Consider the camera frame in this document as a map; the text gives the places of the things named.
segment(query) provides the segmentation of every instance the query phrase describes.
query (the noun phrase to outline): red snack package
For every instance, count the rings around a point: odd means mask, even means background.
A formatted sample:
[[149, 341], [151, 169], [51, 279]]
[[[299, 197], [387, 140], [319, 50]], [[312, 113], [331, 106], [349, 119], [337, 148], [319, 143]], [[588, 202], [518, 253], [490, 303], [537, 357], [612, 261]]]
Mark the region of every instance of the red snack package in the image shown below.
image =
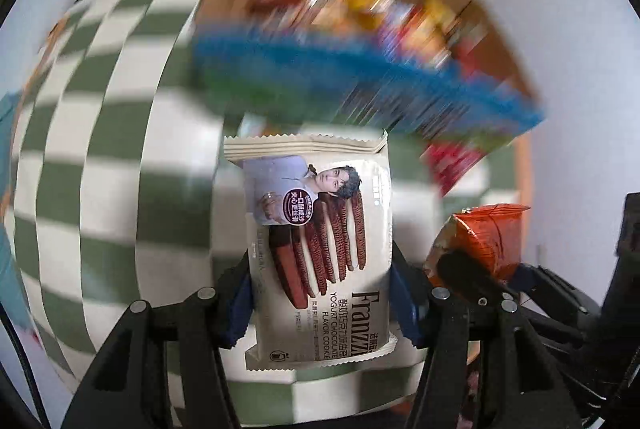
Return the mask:
[[522, 248], [522, 213], [529, 207], [497, 204], [476, 207], [451, 215], [438, 233], [423, 269], [434, 285], [443, 285], [436, 275], [440, 257], [462, 249], [478, 260], [491, 275], [509, 281]]
[[463, 79], [469, 79], [478, 70], [476, 59], [473, 55], [473, 43], [466, 38], [462, 38], [451, 47], [451, 54], [460, 64]]
[[465, 144], [433, 142], [420, 158], [429, 165], [444, 196], [485, 154]]

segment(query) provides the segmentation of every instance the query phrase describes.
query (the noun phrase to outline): franzzi cookie package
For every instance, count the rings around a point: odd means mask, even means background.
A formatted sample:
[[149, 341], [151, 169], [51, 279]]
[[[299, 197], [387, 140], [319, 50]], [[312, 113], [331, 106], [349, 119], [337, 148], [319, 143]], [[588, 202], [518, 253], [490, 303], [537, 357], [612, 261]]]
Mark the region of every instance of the franzzi cookie package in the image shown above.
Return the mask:
[[257, 345], [248, 369], [384, 355], [391, 265], [386, 136], [226, 138], [242, 168]]

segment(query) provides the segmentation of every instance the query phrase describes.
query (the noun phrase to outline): purple circular label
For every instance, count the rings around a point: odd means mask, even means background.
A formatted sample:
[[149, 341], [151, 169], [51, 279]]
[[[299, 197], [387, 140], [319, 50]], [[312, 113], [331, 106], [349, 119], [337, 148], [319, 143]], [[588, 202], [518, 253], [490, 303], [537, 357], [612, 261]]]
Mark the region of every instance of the purple circular label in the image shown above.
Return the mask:
[[291, 225], [304, 225], [314, 213], [311, 196], [304, 189], [292, 189], [284, 195], [282, 212]]

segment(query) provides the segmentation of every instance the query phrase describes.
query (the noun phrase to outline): orange snack package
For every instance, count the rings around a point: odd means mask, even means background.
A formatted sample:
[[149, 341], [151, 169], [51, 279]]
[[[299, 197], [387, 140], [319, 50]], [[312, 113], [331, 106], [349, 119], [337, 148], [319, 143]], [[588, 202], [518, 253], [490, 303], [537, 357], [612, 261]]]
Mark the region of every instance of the orange snack package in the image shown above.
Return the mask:
[[522, 250], [522, 213], [529, 207], [496, 204], [451, 215], [438, 233], [423, 269], [436, 286], [444, 283], [436, 274], [440, 257], [461, 249], [478, 260], [496, 279], [511, 279]]
[[396, 0], [347, 0], [350, 14], [364, 30], [376, 31]]
[[449, 58], [447, 42], [434, 17], [424, 11], [415, 14], [406, 24], [402, 50], [407, 57], [439, 68]]

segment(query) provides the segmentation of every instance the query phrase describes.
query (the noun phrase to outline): blue cloth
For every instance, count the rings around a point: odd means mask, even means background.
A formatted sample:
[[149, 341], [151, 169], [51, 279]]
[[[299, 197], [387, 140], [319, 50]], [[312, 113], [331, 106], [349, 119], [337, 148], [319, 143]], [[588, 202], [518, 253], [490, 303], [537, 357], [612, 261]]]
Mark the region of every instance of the blue cloth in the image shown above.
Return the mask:
[[[0, 101], [0, 188], [6, 189], [11, 175], [11, 130], [20, 94], [7, 94]], [[29, 329], [31, 320], [24, 301], [22, 285], [11, 256], [11, 245], [0, 227], [0, 302], [15, 325]]]

